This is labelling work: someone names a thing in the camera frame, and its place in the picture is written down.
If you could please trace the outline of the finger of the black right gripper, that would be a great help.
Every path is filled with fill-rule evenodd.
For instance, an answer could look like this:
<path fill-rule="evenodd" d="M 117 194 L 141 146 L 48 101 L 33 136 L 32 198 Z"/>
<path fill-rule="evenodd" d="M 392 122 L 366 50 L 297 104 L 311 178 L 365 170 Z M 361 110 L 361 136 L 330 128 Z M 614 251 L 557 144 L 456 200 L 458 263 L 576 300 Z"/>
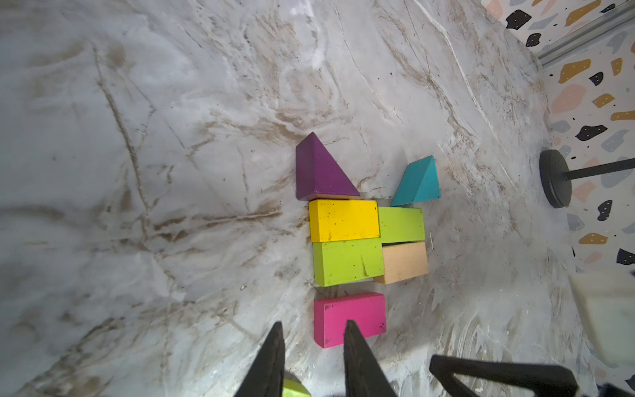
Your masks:
<path fill-rule="evenodd" d="M 579 389 L 573 372 L 558 365 L 483 362 L 434 355 L 429 370 L 451 396 L 476 394 L 456 375 L 532 390 L 537 396 L 574 396 Z"/>

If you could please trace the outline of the lime green block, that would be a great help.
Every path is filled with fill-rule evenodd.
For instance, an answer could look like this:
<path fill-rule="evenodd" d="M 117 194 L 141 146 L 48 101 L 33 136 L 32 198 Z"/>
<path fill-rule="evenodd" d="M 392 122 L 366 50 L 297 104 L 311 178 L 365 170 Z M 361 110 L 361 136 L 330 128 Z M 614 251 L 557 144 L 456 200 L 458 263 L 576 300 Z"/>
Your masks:
<path fill-rule="evenodd" d="M 337 286 L 385 274 L 379 238 L 314 243 L 313 256 L 318 286 Z"/>
<path fill-rule="evenodd" d="M 282 397 L 311 397 L 309 391 L 298 381 L 284 379 Z"/>
<path fill-rule="evenodd" d="M 420 208 L 378 208 L 382 244 L 421 242 L 426 238 Z"/>

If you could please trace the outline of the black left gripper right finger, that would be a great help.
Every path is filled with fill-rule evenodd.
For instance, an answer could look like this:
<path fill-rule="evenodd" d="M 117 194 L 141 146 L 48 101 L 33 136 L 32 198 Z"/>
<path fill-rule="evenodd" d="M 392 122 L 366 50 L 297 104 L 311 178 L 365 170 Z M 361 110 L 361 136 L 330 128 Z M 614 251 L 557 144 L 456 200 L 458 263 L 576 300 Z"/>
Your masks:
<path fill-rule="evenodd" d="M 357 323 L 348 320 L 344 333 L 346 396 L 396 397 Z"/>

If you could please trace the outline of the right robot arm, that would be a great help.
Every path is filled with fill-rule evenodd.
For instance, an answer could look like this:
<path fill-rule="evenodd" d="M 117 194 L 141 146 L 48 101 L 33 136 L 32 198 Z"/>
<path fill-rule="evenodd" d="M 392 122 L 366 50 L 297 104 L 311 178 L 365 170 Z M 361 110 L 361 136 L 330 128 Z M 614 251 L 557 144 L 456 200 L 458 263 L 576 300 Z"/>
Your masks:
<path fill-rule="evenodd" d="M 634 273 L 576 273 L 570 284 L 580 320 L 598 357 L 634 365 Z M 452 396 L 476 393 L 456 378 L 466 375 L 531 390 L 536 396 L 575 396 L 572 371 L 556 365 L 483 362 L 434 355 L 430 372 Z"/>

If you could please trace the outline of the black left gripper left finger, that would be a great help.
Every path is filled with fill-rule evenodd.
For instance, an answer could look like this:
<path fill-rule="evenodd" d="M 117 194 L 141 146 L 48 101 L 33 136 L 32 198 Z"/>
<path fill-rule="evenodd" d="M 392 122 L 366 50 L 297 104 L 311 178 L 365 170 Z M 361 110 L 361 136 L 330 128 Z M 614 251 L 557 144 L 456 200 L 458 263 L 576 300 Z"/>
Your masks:
<path fill-rule="evenodd" d="M 274 323 L 241 383 L 236 397 L 281 397 L 284 390 L 285 342 L 282 322 Z"/>

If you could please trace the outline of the purple triangular block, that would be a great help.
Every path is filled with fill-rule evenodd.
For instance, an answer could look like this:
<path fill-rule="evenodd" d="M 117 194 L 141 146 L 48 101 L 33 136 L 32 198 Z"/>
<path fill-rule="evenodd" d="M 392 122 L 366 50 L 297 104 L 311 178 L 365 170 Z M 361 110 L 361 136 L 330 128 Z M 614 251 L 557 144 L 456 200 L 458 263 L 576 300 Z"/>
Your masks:
<path fill-rule="evenodd" d="M 295 158 L 297 200 L 360 198 L 360 192 L 314 132 L 297 145 Z"/>

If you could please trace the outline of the yellow block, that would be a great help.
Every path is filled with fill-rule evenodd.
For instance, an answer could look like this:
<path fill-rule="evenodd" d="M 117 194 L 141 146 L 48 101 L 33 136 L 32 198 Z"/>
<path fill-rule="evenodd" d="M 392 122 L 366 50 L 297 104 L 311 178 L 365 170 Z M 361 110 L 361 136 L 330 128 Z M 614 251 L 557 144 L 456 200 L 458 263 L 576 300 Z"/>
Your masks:
<path fill-rule="evenodd" d="M 375 201 L 318 199 L 309 203 L 312 243 L 378 238 L 380 223 Z"/>

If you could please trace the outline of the teal triangular block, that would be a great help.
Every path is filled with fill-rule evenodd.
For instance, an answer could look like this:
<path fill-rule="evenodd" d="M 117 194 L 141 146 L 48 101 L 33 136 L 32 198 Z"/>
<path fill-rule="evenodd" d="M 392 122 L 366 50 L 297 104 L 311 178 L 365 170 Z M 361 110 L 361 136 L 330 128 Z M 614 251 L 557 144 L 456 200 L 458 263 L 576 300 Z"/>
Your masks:
<path fill-rule="evenodd" d="M 408 165 L 391 206 L 402 207 L 439 198 L 441 198 L 441 189 L 437 167 L 434 157 L 430 155 Z"/>

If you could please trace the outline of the tan wooden block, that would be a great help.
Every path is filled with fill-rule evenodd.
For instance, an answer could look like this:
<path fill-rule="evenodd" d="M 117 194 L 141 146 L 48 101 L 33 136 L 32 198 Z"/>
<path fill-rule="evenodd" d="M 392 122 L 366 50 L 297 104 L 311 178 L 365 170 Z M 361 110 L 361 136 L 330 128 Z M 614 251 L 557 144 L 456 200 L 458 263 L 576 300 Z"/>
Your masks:
<path fill-rule="evenodd" d="M 382 247 L 385 274 L 374 278 L 380 284 L 392 284 L 428 274 L 425 242 L 401 243 Z"/>

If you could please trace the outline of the magenta block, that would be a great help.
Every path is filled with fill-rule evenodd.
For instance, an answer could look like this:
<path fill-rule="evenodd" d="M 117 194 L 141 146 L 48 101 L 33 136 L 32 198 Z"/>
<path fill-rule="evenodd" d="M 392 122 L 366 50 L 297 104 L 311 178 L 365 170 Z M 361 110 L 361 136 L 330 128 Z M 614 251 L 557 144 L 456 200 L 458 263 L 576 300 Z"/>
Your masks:
<path fill-rule="evenodd" d="M 344 344 L 349 320 L 354 321 L 364 338 L 387 331 L 386 301 L 383 294 L 365 293 L 314 302 L 314 342 L 331 348 Z"/>

